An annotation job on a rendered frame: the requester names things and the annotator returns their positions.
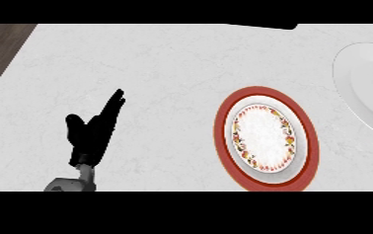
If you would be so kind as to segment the red-rimmed floral plate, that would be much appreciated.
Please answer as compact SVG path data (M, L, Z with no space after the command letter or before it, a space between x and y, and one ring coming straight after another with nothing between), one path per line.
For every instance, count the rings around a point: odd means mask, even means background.
M247 87L216 115L214 144L225 169L250 191L301 191L314 178L319 142L312 119L281 91Z

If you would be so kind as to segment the black flat appliance edge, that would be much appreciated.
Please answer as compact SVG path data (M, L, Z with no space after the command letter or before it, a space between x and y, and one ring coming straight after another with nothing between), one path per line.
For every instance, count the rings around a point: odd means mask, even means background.
M291 31L298 27L298 24L229 24L232 26L245 26L251 28L275 29Z

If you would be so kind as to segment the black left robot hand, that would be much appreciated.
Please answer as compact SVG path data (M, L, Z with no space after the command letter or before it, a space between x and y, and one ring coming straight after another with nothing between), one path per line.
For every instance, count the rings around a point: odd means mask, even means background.
M76 114L65 117L67 139L73 145L68 163L73 167L82 164L95 167L99 164L124 103L124 91L118 89L105 104L101 114L89 122L84 122Z

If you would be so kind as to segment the plain white plate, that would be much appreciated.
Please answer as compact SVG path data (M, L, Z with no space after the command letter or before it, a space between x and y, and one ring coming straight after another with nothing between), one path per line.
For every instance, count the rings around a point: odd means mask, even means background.
M350 110L373 129L373 42L350 44L338 52L332 78Z

